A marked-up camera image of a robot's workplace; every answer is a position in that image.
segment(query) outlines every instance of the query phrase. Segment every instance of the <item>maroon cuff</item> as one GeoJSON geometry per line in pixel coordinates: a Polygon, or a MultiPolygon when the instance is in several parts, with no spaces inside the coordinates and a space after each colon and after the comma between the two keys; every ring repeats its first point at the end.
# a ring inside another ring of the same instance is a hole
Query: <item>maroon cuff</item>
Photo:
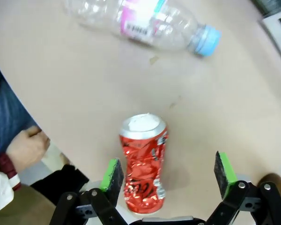
{"type": "Polygon", "coordinates": [[[15,170],[13,162],[6,153],[0,154],[0,172],[5,173],[9,179],[9,183],[14,191],[21,187],[18,173],[15,170]]]}

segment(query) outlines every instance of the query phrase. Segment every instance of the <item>silver can rim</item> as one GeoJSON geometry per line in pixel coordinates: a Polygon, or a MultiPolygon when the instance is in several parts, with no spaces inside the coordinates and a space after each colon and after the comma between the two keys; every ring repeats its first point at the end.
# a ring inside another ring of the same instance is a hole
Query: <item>silver can rim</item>
{"type": "Polygon", "coordinates": [[[152,116],[158,118],[159,120],[159,124],[157,125],[157,127],[155,127],[154,129],[151,130],[147,130],[147,131],[132,131],[129,129],[129,122],[134,119],[135,117],[139,117],[141,115],[145,115],[147,113],[143,113],[143,114],[138,114],[135,116],[132,116],[128,119],[126,119],[121,127],[120,130],[120,135],[129,139],[133,139],[133,140],[145,140],[145,139],[150,139],[153,137],[156,137],[158,135],[160,135],[165,129],[166,129],[166,123],[159,117],[156,116],[154,114],[151,114],[152,116]]]}

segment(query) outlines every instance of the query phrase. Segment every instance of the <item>green tape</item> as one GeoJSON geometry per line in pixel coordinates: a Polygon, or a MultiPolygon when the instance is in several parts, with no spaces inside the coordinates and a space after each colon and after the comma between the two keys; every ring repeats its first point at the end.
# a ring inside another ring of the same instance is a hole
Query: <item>green tape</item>
{"type": "Polygon", "coordinates": [[[103,180],[100,184],[100,189],[105,192],[108,190],[110,184],[111,184],[111,179],[114,173],[114,170],[116,168],[116,165],[118,163],[119,159],[114,158],[111,161],[109,161],[107,171],[104,174],[103,180]]]}
{"type": "Polygon", "coordinates": [[[228,182],[228,186],[226,188],[226,192],[224,194],[224,198],[227,196],[229,191],[231,190],[231,187],[238,181],[236,174],[234,173],[233,167],[227,157],[227,154],[222,152],[220,153],[220,158],[222,161],[222,165],[224,167],[225,176],[228,182]]]}

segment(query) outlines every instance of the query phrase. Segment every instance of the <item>pink label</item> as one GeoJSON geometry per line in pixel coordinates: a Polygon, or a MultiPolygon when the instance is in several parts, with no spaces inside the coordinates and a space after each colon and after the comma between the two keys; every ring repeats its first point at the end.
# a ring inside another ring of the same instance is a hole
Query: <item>pink label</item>
{"type": "Polygon", "coordinates": [[[151,18],[160,11],[165,0],[123,0],[121,33],[148,42],[152,37],[151,18]]]}

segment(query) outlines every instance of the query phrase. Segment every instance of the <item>blue bottle cap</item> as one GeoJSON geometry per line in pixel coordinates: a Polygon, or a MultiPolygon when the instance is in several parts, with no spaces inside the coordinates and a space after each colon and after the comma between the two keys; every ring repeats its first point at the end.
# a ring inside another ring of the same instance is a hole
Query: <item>blue bottle cap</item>
{"type": "Polygon", "coordinates": [[[206,25],[195,52],[202,56],[211,55],[219,44],[220,38],[221,33],[218,30],[206,25]]]}

